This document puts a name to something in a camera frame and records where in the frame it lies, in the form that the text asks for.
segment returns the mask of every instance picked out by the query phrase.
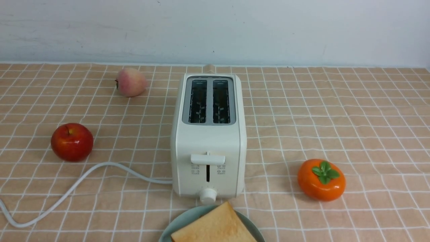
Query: toaster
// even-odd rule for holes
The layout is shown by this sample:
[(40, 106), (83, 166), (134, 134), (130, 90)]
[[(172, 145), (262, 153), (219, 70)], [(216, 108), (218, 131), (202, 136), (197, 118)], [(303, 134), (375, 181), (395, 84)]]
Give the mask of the toaster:
[(204, 205), (240, 195), (245, 186), (246, 124), (234, 74), (185, 74), (170, 140), (172, 185)]

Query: light blue plate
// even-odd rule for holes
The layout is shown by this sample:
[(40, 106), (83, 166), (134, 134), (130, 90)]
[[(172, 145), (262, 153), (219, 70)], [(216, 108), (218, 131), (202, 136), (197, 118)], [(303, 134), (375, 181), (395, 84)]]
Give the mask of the light blue plate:
[[(181, 228), (187, 226), (188, 224), (196, 221), (200, 218), (200, 216), (203, 216), (212, 209), (216, 208), (217, 205), (206, 205), (206, 206), (199, 206), (192, 208), (190, 210), (185, 211), (181, 215), (177, 216), (176, 219), (174, 219), (164, 230), (162, 233), (160, 239), (158, 242), (172, 242), (172, 239), (170, 238), (171, 234), (175, 231), (180, 230)], [(248, 231), (254, 236), (254, 238), (257, 240), (257, 242), (265, 242), (263, 235), (260, 233), (258, 228), (243, 214), (241, 214), (238, 211), (235, 211), (236, 214), (239, 216), (242, 223), (245, 225), (245, 227), (248, 229)]]

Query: white power cord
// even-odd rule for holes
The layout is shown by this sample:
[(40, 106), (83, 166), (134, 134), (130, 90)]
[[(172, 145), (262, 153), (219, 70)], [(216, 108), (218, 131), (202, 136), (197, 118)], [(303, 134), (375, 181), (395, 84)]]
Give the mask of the white power cord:
[(108, 165), (112, 165), (112, 166), (116, 166), (118, 168), (121, 168), (131, 174), (133, 174), (134, 176), (136, 176), (137, 178), (140, 178), (142, 180), (145, 180), (147, 182), (152, 182), (152, 183), (158, 183), (158, 184), (172, 184), (172, 180), (157, 180), (157, 179), (153, 179), (153, 178), (149, 178), (149, 177), (145, 177), (135, 171), (133, 171), (132, 169), (115, 163), (115, 162), (103, 162), (100, 164), (97, 164), (93, 167), (91, 167), (89, 170), (87, 170), (84, 175), (82, 175), (78, 181), (75, 182), (75, 184), (73, 184), (73, 186), (54, 204), (52, 205), (52, 207), (50, 207), (48, 210), (46, 210), (44, 213), (42, 213), (39, 217), (33, 219), (30, 222), (27, 223), (17, 223), (15, 220), (13, 220), (12, 216), (10, 215), (9, 211), (7, 211), (6, 206), (4, 205), (3, 201), (0, 199), (0, 208), (4, 214), (4, 216), (6, 217), (7, 221), (10, 223), (10, 225), (16, 227), (16, 228), (24, 228), (24, 227), (28, 227), (30, 225), (33, 225), (35, 223), (37, 223), (38, 221), (40, 221), (41, 219), (43, 219), (46, 215), (48, 215), (50, 212), (52, 212), (55, 208), (57, 208), (66, 198), (67, 196), (70, 195), (70, 193), (72, 193), (72, 191), (85, 179), (85, 177), (87, 177), (91, 172), (93, 172), (95, 169), (100, 168), (102, 166), (108, 166)]

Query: orange persimmon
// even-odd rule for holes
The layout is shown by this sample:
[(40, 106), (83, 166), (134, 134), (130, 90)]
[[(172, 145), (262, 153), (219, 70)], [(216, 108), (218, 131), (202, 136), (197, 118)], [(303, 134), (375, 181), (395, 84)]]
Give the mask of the orange persimmon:
[(297, 174), (297, 181), (306, 195), (324, 202), (338, 199), (346, 187), (346, 179), (342, 171), (322, 159), (303, 162)]

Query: white wall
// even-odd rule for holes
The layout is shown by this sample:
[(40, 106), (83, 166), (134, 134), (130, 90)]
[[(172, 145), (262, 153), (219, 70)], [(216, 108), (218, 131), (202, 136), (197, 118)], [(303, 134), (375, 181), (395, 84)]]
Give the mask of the white wall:
[(430, 66), (430, 0), (1, 0), (0, 61)]

